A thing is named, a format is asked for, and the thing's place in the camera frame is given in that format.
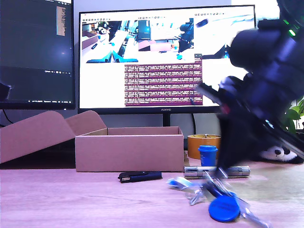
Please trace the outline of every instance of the yellow tape roll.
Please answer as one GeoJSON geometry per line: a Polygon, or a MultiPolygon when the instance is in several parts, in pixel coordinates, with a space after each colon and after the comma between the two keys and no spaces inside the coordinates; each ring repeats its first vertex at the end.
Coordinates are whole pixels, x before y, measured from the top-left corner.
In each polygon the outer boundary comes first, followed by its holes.
{"type": "Polygon", "coordinates": [[[215,135],[215,134],[188,135],[188,157],[200,159],[200,152],[198,148],[201,145],[216,146],[218,148],[218,153],[217,153],[217,158],[218,158],[220,135],[215,135]]]}

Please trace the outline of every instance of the blue cup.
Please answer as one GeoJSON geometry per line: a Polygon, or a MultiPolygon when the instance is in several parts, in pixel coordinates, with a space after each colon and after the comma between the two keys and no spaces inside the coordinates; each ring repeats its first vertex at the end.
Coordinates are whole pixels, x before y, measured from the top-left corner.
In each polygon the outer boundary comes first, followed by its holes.
{"type": "Polygon", "coordinates": [[[202,166],[215,166],[218,149],[216,146],[202,145],[199,146],[200,164],[202,166]]]}

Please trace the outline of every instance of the white wall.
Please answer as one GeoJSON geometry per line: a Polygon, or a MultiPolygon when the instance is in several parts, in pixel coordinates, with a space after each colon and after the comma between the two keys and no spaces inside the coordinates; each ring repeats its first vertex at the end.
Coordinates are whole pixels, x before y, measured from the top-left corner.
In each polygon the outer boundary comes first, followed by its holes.
{"type": "MultiPolygon", "coordinates": [[[[76,94],[78,94],[78,17],[80,11],[95,10],[133,10],[133,9],[155,9],[171,7],[194,7],[230,5],[231,0],[74,0],[74,39],[75,39],[75,72],[76,72],[76,94]]],[[[16,122],[42,111],[32,110],[8,110],[7,115],[11,121],[16,122]]],[[[59,111],[64,117],[77,114],[77,110],[59,111]]],[[[162,126],[162,115],[102,115],[107,126],[162,126]]],[[[218,120],[215,114],[195,114],[197,133],[219,134],[218,120]]],[[[1,114],[1,123],[8,124],[4,115],[1,114]]],[[[193,134],[192,119],[190,114],[172,114],[171,125],[180,126],[184,135],[193,134]]]]}

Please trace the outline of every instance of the panda plush toy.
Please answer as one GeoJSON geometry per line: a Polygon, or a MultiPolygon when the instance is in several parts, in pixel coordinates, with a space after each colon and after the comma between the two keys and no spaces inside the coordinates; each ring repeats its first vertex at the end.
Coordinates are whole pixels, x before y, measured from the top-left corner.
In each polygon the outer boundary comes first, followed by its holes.
{"type": "Polygon", "coordinates": [[[253,157],[253,161],[262,162],[282,162],[290,164],[301,164],[304,159],[300,158],[296,153],[290,151],[285,147],[273,146],[267,151],[260,152],[257,156],[253,157]]]}

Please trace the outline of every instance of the computer monitor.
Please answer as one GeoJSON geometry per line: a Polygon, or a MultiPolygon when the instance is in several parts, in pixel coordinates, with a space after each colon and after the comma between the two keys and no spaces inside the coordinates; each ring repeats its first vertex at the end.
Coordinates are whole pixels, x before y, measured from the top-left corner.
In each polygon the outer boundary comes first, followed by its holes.
{"type": "Polygon", "coordinates": [[[255,27],[254,5],[80,12],[78,111],[218,112],[195,88],[245,76],[229,47],[255,27]]]}
{"type": "Polygon", "coordinates": [[[72,0],[0,0],[0,109],[75,109],[72,0]]]}

